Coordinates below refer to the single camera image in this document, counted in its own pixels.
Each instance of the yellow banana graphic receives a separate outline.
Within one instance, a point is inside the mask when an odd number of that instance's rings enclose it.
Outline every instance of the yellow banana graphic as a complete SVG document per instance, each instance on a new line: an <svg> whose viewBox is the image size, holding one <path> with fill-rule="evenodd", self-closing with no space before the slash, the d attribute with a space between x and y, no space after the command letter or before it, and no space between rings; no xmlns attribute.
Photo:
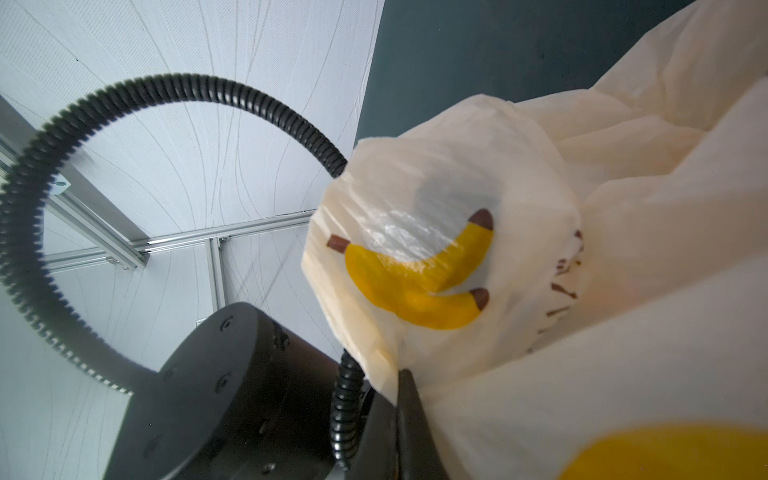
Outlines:
<svg viewBox="0 0 768 480"><path fill-rule="evenodd" d="M475 212L466 228L442 252L415 262L398 262L382 253L332 235L328 247L344 254L349 276L374 305L415 325L457 329L474 320L488 304L485 288L436 296L462 283L485 258L493 238L493 217Z"/></svg>

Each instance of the plastic bag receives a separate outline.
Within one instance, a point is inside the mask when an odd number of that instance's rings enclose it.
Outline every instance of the plastic bag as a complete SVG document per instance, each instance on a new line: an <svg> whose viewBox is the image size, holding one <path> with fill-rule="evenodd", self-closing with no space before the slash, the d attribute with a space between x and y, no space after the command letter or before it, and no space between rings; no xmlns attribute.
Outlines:
<svg viewBox="0 0 768 480"><path fill-rule="evenodd" d="M540 127L478 96L361 141L313 216L303 268L333 332L394 399L401 368L424 386L524 355L578 297L580 228Z"/></svg>
<svg viewBox="0 0 768 480"><path fill-rule="evenodd" d="M393 400L397 370L412 369L451 478L764 475L764 25L760 0L699 0L590 90L473 97L360 142L313 216L303 268L379 391ZM329 247L336 235L423 273L482 209L493 234L472 273L396 295L486 289L456 329L372 301ZM411 285L388 275L376 289ZM720 463L718 438L739 446Z"/></svg>

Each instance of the black corrugated cable conduit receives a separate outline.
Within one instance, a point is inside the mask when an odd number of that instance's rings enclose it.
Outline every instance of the black corrugated cable conduit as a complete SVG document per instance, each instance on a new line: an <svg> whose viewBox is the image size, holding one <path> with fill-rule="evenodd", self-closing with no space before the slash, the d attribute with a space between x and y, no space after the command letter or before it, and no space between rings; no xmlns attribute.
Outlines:
<svg viewBox="0 0 768 480"><path fill-rule="evenodd" d="M69 105L37 133L0 193L0 277L46 343L79 369L122 392L141 389L157 374L110 347L59 292L42 254L45 198L64 162L97 131L143 108L181 101L230 105L269 121L302 144L331 177L338 177L346 166L333 143L285 104L245 84L200 74L163 74L111 85ZM348 467L357 449L362 370L346 352L342 364L331 437L336 459Z"/></svg>
<svg viewBox="0 0 768 480"><path fill-rule="evenodd" d="M346 351L339 362L339 375L331 400L331 449L336 464L347 471L359 445L362 381L365 374Z"/></svg>

